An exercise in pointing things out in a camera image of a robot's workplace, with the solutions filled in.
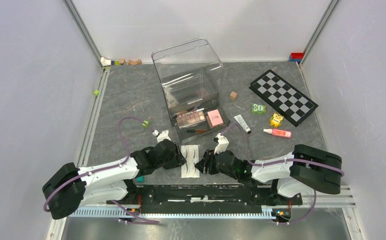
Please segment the green owl card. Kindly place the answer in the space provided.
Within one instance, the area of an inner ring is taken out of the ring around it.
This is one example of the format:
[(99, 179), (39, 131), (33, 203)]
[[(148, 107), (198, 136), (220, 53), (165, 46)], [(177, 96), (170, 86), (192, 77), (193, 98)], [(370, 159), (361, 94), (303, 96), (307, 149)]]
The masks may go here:
[(256, 113), (256, 114), (264, 114), (266, 112), (266, 106), (253, 103), (251, 111), (252, 111), (252, 113)]

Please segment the pink compact case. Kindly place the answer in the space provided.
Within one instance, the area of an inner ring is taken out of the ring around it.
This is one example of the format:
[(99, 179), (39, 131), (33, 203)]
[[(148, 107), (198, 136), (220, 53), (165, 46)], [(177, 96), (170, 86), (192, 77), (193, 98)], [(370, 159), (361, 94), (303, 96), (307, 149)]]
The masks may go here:
[(210, 128), (216, 128), (224, 124), (218, 109), (208, 111), (206, 117)]

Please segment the yellow owl card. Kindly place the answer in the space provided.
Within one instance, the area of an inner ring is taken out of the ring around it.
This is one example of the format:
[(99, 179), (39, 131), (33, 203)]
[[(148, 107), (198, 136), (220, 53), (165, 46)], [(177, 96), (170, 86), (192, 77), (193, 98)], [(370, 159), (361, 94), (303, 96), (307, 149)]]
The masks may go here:
[(284, 116), (281, 114), (275, 112), (272, 117), (270, 118), (270, 126), (274, 128), (278, 128), (282, 125), (282, 121), (284, 119)]

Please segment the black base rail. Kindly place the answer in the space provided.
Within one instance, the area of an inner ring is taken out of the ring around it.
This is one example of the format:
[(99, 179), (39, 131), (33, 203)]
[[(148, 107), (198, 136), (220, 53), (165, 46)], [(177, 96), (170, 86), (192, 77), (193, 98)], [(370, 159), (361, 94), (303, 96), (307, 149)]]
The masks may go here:
[(118, 203), (138, 205), (142, 214), (257, 214), (262, 206), (300, 206), (301, 194), (287, 198), (266, 186), (242, 184), (146, 184), (128, 190)]

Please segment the eyebrow stencil card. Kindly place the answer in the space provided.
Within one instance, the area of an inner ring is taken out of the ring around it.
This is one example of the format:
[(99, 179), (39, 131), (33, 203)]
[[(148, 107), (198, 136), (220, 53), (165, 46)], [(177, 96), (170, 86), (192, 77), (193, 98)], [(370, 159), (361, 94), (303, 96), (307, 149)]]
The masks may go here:
[(181, 153), (186, 159), (186, 163), (181, 167), (181, 177), (198, 178), (200, 172), (195, 168), (195, 164), (200, 160), (199, 145), (182, 145)]

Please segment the red blue blocks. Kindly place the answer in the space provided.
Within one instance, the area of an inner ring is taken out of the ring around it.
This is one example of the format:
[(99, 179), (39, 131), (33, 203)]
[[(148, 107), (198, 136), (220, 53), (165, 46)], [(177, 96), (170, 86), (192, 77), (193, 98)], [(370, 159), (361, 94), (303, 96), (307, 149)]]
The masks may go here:
[(301, 62), (304, 57), (303, 52), (292, 52), (289, 55), (289, 61), (290, 62)]

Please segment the clear acrylic drawer organizer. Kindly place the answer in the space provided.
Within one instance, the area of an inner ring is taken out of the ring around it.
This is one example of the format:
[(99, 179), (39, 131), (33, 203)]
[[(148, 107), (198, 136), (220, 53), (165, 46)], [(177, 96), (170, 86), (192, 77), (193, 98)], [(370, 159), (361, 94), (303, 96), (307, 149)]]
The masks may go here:
[[(200, 37), (155, 50), (152, 61), (157, 71), (172, 126), (183, 144), (207, 134), (221, 132), (230, 124), (222, 104), (224, 68), (207, 39)], [(218, 109), (224, 124), (210, 128), (207, 112)], [(203, 111), (205, 121), (180, 129), (176, 119), (187, 113)], [(207, 130), (187, 133), (187, 129)]]

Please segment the white cosmetic tube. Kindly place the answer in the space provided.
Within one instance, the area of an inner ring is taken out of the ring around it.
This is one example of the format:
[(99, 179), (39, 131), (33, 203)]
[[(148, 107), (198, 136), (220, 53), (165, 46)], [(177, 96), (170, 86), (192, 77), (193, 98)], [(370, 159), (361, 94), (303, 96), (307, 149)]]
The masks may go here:
[(234, 116), (234, 119), (236, 120), (236, 122), (241, 126), (241, 128), (242, 128), (247, 134), (250, 134), (250, 133), (251, 133), (250, 127), (248, 126), (248, 124), (246, 123), (246, 121), (244, 120), (244, 118), (242, 117), (241, 114), (238, 114), (238, 115)]

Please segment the black white checkerboard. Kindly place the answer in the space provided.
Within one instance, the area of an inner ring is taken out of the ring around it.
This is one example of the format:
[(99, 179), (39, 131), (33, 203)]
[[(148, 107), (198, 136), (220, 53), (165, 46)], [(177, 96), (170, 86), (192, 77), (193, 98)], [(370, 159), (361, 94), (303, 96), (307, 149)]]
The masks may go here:
[(249, 89), (295, 127), (319, 106), (271, 69), (252, 81)]

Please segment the aluminium frame rail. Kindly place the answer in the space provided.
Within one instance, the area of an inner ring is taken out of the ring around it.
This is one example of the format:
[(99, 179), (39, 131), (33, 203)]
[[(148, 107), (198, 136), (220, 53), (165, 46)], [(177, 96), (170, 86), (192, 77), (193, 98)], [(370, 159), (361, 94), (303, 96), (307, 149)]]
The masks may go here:
[(89, 47), (95, 60), (97, 61), (98, 65), (102, 68), (103, 65), (101, 63), (101, 53), (100, 53), (97, 45), (95, 44), (86, 24), (84, 23), (82, 16), (79, 13), (74, 1), (73, 0), (63, 0), (63, 3), (65, 4), (70, 16), (74, 20), (78, 30), (80, 31), (82, 37), (84, 38), (85, 42), (87, 43), (87, 46)]

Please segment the teal cube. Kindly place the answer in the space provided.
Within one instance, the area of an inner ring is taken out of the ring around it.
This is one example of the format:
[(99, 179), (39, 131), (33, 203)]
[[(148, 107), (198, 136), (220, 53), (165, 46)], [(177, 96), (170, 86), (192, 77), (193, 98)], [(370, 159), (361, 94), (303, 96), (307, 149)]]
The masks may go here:
[(137, 181), (138, 183), (144, 183), (144, 182), (145, 182), (145, 176), (139, 176), (139, 177), (137, 177), (137, 178), (136, 178), (136, 181)]

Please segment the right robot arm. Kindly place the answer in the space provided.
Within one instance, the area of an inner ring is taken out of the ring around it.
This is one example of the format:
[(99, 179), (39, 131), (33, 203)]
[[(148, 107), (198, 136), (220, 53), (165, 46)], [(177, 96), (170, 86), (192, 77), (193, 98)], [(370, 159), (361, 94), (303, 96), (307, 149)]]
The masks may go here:
[(268, 160), (242, 160), (229, 150), (219, 153), (207, 150), (195, 168), (203, 174), (224, 174), (248, 187), (271, 182), (269, 196), (276, 204), (311, 189), (338, 195), (344, 176), (339, 155), (304, 144)]

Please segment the brown eyeshadow palette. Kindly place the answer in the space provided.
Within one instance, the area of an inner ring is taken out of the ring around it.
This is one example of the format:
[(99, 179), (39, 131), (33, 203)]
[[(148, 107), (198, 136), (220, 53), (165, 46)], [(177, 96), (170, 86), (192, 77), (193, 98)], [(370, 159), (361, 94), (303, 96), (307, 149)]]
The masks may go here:
[(186, 114), (178, 117), (176, 119), (176, 123), (180, 129), (183, 129), (183, 128), (189, 128), (189, 127), (196, 126), (196, 125), (204, 122), (205, 120), (206, 120), (205, 115), (204, 115), (203, 111), (201, 110), (201, 111), (186, 113)]

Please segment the small wooden toy blocks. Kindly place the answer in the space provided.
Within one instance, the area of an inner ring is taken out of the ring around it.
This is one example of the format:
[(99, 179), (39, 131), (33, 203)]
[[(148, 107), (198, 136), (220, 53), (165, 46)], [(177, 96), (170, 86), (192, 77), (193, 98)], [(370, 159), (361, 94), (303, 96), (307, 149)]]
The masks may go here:
[(126, 61), (123, 58), (120, 58), (119, 60), (114, 61), (114, 60), (110, 60), (110, 59), (106, 59), (104, 57), (101, 57), (100, 63), (103, 67), (107, 67), (107, 66), (119, 66), (119, 65), (141, 65), (142, 61), (140, 59)]

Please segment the lime green cube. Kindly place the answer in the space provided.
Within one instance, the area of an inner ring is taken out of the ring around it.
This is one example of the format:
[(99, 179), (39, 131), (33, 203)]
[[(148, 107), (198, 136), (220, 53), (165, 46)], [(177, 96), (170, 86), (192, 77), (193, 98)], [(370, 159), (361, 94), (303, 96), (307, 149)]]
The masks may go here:
[(143, 127), (145, 127), (145, 128), (150, 128), (150, 126), (149, 126), (149, 121), (144, 121), (143, 123), (142, 123), (142, 126)]

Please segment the wooden cube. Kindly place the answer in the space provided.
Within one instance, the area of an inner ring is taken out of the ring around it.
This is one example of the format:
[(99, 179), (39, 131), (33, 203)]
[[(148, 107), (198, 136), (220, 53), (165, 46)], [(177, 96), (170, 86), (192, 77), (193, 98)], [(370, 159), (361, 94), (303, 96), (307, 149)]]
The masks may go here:
[(238, 96), (238, 93), (235, 92), (235, 91), (232, 91), (232, 92), (230, 92), (230, 94), (229, 94), (229, 99), (232, 100), (232, 101), (235, 101), (236, 98), (237, 98), (237, 96)]

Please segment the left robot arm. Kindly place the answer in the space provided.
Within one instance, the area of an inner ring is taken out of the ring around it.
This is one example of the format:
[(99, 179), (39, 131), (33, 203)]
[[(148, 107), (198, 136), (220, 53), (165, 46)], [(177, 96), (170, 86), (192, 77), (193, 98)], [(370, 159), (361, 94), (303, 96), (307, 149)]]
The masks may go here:
[(98, 202), (123, 200), (131, 204), (138, 197), (134, 179), (159, 168), (169, 170), (184, 164), (186, 159), (178, 144), (167, 139), (106, 164), (76, 167), (66, 163), (42, 187), (43, 210), (58, 220)]

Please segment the pink spray bottle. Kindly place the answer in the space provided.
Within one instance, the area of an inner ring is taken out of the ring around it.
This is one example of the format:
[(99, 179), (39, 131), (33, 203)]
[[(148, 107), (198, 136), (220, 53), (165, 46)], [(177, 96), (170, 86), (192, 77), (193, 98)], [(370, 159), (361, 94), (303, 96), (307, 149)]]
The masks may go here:
[(292, 133), (290, 131), (276, 129), (276, 128), (266, 128), (266, 129), (263, 129), (263, 132), (271, 134), (276, 137), (281, 137), (281, 138), (289, 139), (292, 137)]

